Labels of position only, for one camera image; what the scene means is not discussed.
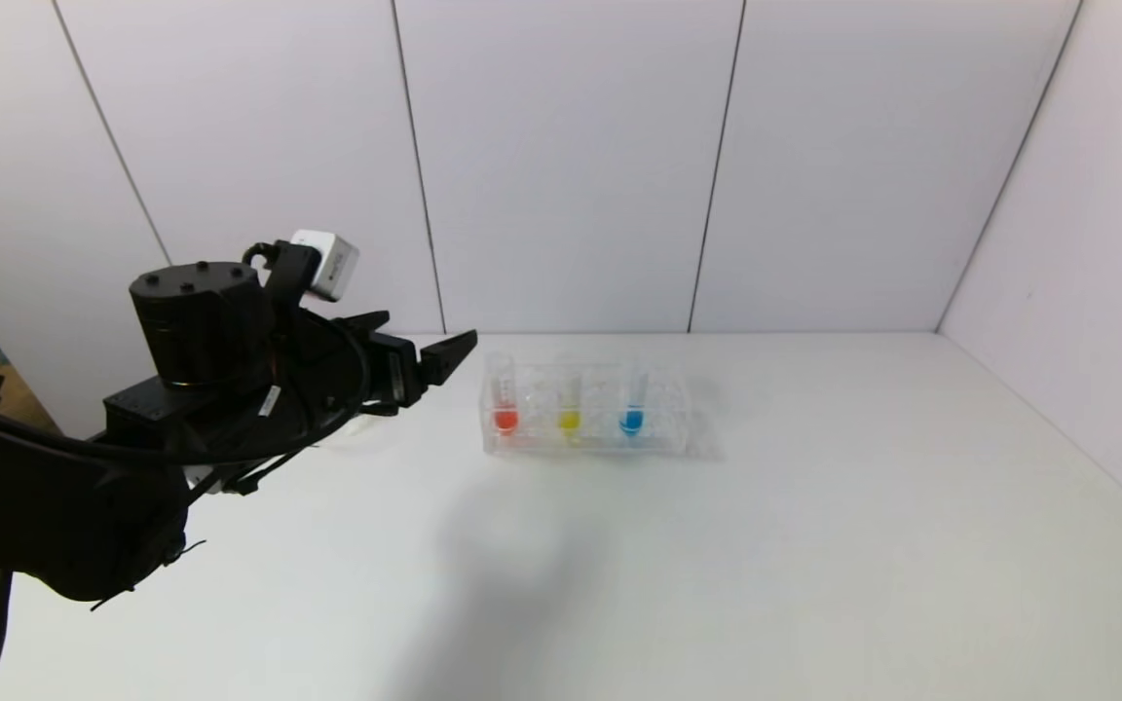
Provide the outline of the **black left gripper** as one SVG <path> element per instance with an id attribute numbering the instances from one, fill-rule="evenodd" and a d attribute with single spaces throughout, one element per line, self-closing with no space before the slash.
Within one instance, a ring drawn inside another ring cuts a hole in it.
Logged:
<path id="1" fill-rule="evenodd" d="M 425 386 L 444 386 L 471 356 L 479 333 L 467 331 L 417 350 L 389 336 L 387 311 L 327 319 L 298 315 L 298 395 L 328 418 L 396 416 L 417 403 Z"/>

